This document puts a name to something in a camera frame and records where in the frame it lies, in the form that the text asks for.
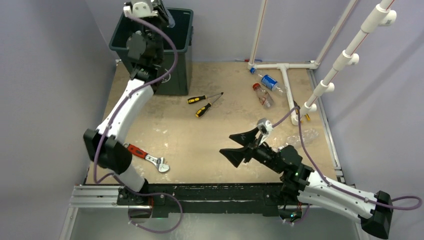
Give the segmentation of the red white crushed bottle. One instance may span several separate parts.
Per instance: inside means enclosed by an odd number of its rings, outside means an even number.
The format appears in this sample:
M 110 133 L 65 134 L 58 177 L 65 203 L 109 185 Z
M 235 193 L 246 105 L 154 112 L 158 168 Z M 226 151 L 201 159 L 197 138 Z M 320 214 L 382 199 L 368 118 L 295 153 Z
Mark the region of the red white crushed bottle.
M 269 109 L 274 105 L 274 100 L 272 99 L 270 94 L 265 89 L 263 89 L 259 83 L 254 83 L 252 85 L 252 89 L 254 90 L 263 108 Z

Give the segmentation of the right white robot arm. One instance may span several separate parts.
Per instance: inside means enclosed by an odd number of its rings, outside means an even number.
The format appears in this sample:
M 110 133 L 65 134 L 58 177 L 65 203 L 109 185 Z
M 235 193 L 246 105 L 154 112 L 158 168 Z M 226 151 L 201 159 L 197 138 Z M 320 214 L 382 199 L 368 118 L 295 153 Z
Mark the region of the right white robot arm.
M 282 188 L 277 197 L 282 202 L 325 208 L 359 223 L 363 231 L 376 238 L 389 238 L 393 202 L 388 193 L 358 190 L 322 176 L 303 164 L 302 156 L 292 145 L 274 151 L 266 142 L 260 142 L 256 137 L 259 131 L 256 127 L 231 134 L 229 138 L 242 147 L 223 148 L 219 152 L 236 168 L 254 159 L 280 174 Z

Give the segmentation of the purple label small bottle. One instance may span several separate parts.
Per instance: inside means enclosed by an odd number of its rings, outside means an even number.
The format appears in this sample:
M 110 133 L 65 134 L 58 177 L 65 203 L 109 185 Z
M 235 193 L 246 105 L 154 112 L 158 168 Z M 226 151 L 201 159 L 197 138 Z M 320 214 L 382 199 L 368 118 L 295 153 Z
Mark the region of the purple label small bottle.
M 168 17 L 168 28 L 174 28 L 176 24 L 174 17 L 167 8 L 165 8 L 165 13 Z

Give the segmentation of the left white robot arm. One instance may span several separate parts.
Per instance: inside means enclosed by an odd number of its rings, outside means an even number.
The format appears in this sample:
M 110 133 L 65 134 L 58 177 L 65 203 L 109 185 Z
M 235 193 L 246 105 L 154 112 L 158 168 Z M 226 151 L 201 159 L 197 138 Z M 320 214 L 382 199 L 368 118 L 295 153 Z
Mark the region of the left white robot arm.
M 154 95 L 163 78 L 176 68 L 174 60 L 162 70 L 164 42 L 176 46 L 164 29 L 175 21 L 161 0 L 130 0 L 109 41 L 130 74 L 126 88 L 109 115 L 95 129 L 87 129 L 83 140 L 93 167 L 108 170 L 130 190 L 129 197 L 138 205 L 149 199 L 148 181 L 132 165 L 132 153 L 124 142 L 138 112 Z

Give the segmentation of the crushed clear bottle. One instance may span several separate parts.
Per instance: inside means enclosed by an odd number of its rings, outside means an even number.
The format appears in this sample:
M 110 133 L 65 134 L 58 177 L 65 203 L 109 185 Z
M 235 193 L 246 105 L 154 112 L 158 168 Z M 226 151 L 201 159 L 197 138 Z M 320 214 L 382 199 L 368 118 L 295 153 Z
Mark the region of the crushed clear bottle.
M 287 146 L 293 146 L 294 148 L 301 148 L 301 137 L 303 143 L 306 146 L 307 144 L 312 143 L 319 136 L 318 131 L 315 128 L 308 128 L 301 131 L 301 134 L 297 133 L 296 135 L 288 136 L 285 142 L 281 145 L 280 149 Z

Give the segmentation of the blue label bottle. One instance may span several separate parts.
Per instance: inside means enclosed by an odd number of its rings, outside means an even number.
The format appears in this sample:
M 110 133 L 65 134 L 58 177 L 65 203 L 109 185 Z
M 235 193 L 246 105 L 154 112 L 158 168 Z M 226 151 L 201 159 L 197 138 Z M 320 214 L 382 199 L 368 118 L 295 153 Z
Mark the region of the blue label bottle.
M 285 95 L 285 88 L 269 74 L 265 74 L 262 70 L 254 67 L 252 67 L 249 72 L 255 77 L 257 82 L 265 86 L 270 91 L 279 94 L 280 96 Z

